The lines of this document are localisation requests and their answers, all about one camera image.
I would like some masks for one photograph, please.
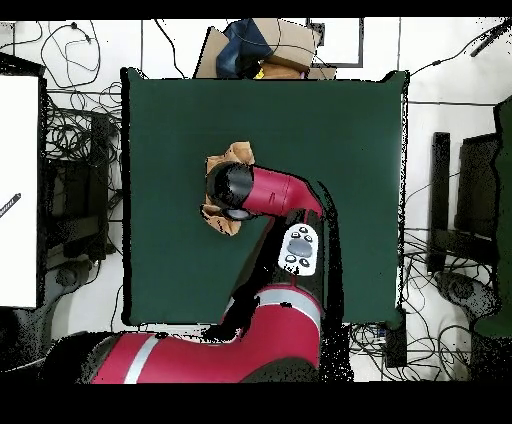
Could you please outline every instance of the cardboard box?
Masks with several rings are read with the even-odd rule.
[[[305,26],[282,19],[279,19],[279,25],[275,18],[254,18],[253,20],[266,43],[272,50],[275,49],[273,55],[265,58],[265,62],[287,66],[299,72],[309,70],[320,34]],[[208,29],[194,78],[217,78],[217,56],[228,43],[229,39],[222,32],[214,27]]]
[[[208,28],[194,78],[217,78],[217,56],[228,43],[229,38],[222,32]]]
[[[336,77],[336,68],[311,68],[307,79],[330,80]]]
[[[265,38],[273,55],[268,63],[284,65],[299,72],[307,72],[316,53],[320,34],[305,26],[275,18],[254,18],[254,23]]]

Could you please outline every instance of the brown paper bag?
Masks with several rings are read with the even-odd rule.
[[[223,155],[208,157],[206,159],[206,174],[208,175],[215,165],[222,162],[241,162],[247,165],[254,164],[251,143],[248,141],[237,141],[229,146],[229,149]],[[208,225],[212,226],[220,233],[229,236],[234,236],[238,233],[242,226],[240,221],[233,221],[224,217],[221,213],[221,209],[212,204],[208,195],[206,195],[204,204],[201,205],[201,215]]]

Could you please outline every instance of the button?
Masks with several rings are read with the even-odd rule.
[[[290,240],[287,249],[291,254],[300,256],[301,258],[309,258],[313,254],[311,244],[302,239]]]

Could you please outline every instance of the white board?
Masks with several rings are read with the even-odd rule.
[[[0,306],[6,307],[36,307],[38,87],[36,77],[0,75]]]

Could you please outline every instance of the white tile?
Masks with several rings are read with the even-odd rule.
[[[400,69],[414,72],[457,54],[472,38],[501,22],[499,18],[402,18]],[[411,77],[413,100],[498,103],[512,93],[512,31],[475,58],[463,54]]]

